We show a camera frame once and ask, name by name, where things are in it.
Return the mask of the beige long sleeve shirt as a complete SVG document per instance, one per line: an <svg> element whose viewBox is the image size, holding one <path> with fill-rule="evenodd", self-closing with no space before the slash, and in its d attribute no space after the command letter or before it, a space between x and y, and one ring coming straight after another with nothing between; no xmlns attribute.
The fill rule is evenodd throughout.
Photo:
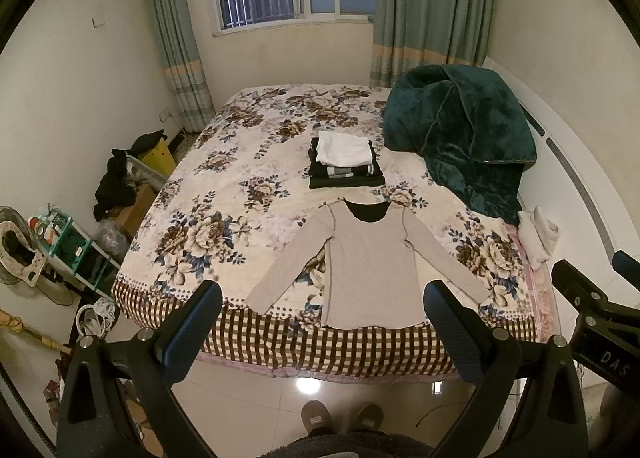
<svg viewBox="0 0 640 458"><path fill-rule="evenodd" d="M393 202L336 201L320 207L283 248L246 298L259 315L324 254L321 325L336 330L405 329L424 322L416 257L434 267L476 304L484 283L450 255L412 210Z"/></svg>

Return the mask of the black clothes pile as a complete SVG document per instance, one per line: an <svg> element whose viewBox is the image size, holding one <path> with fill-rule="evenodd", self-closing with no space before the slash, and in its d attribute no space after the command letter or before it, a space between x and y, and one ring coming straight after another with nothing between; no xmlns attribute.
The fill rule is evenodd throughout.
<svg viewBox="0 0 640 458"><path fill-rule="evenodd" d="M142 155L150 153L160 140L166 138L163 129L159 129L156 132L141 135L127 150L112 150L112 156L106 164L106 173L101 178L94 194L96 204L93 208L93 217L97 222L107 218L114 209L134 205L137 198L137 183L148 184L153 190L160 191L160 188L166 183L166 178L143 162ZM142 163L149 170L142 172L141 176L130 177L128 169L130 158Z"/></svg>

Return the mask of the white cloth by headboard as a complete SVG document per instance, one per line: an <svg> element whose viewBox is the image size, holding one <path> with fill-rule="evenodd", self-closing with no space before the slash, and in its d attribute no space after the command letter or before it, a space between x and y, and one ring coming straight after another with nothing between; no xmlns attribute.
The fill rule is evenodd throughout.
<svg viewBox="0 0 640 458"><path fill-rule="evenodd" d="M538 270L551 256L560 239L560 227L544 216L540 207L518 211L518 239L529 266Z"/></svg>

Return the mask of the white bed headboard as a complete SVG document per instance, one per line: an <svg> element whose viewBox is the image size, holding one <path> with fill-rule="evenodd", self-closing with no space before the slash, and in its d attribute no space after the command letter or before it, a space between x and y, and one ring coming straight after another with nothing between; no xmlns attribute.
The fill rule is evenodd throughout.
<svg viewBox="0 0 640 458"><path fill-rule="evenodd" d="M570 262L607 296L637 308L639 291L616 273L615 252L639 257L639 236L622 199L604 170L573 129L533 89L487 58L484 67L498 73L525 111L537 149L537 162L525 171L523 207L540 207L559 226L560 239L549 266Z"/></svg>

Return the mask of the right grey slipper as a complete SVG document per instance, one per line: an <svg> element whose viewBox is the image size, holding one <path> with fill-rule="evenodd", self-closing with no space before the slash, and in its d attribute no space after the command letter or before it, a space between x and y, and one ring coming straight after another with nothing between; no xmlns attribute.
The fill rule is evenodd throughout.
<svg viewBox="0 0 640 458"><path fill-rule="evenodd" d="M349 422L349 432L380 432L384 421L384 412L381 406L368 403L362 406L357 415Z"/></svg>

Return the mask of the grey slipper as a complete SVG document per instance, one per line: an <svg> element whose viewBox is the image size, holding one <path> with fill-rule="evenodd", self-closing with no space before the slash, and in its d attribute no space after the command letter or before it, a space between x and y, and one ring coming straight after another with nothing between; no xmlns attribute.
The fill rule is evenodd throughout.
<svg viewBox="0 0 640 458"><path fill-rule="evenodd" d="M334 433L332 417L320 400L309 400L302 408L300 418L309 436Z"/></svg>
<svg viewBox="0 0 640 458"><path fill-rule="evenodd" d="M384 421L384 412L381 406L368 403L362 406L357 415L349 422L349 432L380 432Z"/></svg>

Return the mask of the green storage shelf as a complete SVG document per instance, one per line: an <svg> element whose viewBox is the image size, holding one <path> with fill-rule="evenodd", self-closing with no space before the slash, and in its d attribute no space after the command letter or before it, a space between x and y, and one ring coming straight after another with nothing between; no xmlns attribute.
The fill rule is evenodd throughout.
<svg viewBox="0 0 640 458"><path fill-rule="evenodd" d="M41 250L52 263L104 297L113 297L112 287L119 263L109 256L70 215L57 207L28 220Z"/></svg>

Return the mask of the clear plastic bag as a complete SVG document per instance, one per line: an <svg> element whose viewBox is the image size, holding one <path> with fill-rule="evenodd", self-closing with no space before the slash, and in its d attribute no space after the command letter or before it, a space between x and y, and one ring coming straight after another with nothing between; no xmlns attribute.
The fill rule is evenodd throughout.
<svg viewBox="0 0 640 458"><path fill-rule="evenodd" d="M111 256L112 259L119 263L125 259L130 246L128 238L119 225L112 219L107 218L99 222L94 241L108 256Z"/></svg>

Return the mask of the cardboard box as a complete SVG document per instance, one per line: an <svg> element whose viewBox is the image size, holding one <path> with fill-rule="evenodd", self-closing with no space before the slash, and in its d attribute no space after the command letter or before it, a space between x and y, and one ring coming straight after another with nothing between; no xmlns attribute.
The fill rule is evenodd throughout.
<svg viewBox="0 0 640 458"><path fill-rule="evenodd" d="M108 218L114 221L124 235L131 240L139 230L155 198L156 191L150 185L141 185L137 189L134 204L129 207L115 209Z"/></svg>

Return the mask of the left grey slipper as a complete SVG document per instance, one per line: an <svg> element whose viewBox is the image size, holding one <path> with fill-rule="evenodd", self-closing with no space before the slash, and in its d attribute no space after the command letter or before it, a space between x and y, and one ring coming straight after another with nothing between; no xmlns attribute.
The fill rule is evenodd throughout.
<svg viewBox="0 0 640 458"><path fill-rule="evenodd" d="M334 433L332 417L320 400L309 400L302 408L300 418L309 436Z"/></svg>

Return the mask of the dark green plush blanket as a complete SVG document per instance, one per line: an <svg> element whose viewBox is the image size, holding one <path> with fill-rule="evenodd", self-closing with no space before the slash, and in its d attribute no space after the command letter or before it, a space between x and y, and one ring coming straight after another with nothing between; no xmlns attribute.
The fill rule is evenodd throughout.
<svg viewBox="0 0 640 458"><path fill-rule="evenodd" d="M537 161L518 98L495 71L427 64L396 80L383 119L387 149L419 155L469 209L516 225L518 189Z"/></svg>

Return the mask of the yellow bin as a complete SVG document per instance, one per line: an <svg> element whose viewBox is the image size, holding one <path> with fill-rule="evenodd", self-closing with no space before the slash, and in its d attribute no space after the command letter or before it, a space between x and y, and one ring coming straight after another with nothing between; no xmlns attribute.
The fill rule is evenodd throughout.
<svg viewBox="0 0 640 458"><path fill-rule="evenodd" d="M138 159L165 178L168 178L177 166L165 138L160 138L152 149L139 155Z"/></svg>

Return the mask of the white folded garment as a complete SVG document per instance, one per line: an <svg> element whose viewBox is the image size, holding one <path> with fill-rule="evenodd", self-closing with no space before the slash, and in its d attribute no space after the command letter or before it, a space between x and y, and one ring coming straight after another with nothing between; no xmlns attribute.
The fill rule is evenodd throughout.
<svg viewBox="0 0 640 458"><path fill-rule="evenodd" d="M320 131L317 160L329 166L355 167L370 165L373 155L369 139L352 134Z"/></svg>

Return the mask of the striped folded garment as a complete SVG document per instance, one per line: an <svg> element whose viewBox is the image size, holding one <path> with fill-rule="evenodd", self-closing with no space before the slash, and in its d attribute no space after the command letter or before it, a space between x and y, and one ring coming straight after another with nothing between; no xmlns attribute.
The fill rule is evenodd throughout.
<svg viewBox="0 0 640 458"><path fill-rule="evenodd" d="M349 178L355 176L374 176L378 173L376 164L360 165L355 167L340 167L322 164L317 160L311 162L309 175L322 178Z"/></svg>

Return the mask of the right green curtain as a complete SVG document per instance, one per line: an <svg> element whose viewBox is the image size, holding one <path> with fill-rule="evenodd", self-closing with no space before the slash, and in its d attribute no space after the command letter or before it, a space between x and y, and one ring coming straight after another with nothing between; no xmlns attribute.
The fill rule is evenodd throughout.
<svg viewBox="0 0 640 458"><path fill-rule="evenodd" d="M422 64L481 66L493 13L494 0L376 0L370 84Z"/></svg>

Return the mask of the green curtain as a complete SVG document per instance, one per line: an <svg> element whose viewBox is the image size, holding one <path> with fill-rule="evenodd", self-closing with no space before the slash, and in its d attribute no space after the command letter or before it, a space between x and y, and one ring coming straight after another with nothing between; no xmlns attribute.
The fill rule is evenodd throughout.
<svg viewBox="0 0 640 458"><path fill-rule="evenodd" d="M494 0L376 0L370 84L422 64L481 66L493 13Z"/></svg>
<svg viewBox="0 0 640 458"><path fill-rule="evenodd" d="M193 33L188 0L146 0L165 77L178 104L178 122L199 133L216 111Z"/></svg>

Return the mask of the left green curtain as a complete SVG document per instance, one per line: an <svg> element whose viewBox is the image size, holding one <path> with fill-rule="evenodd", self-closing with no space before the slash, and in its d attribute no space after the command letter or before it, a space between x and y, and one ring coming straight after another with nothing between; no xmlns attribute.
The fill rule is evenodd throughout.
<svg viewBox="0 0 640 458"><path fill-rule="evenodd" d="M188 0L146 0L165 77L178 104L178 122L199 133L216 111L193 33Z"/></svg>

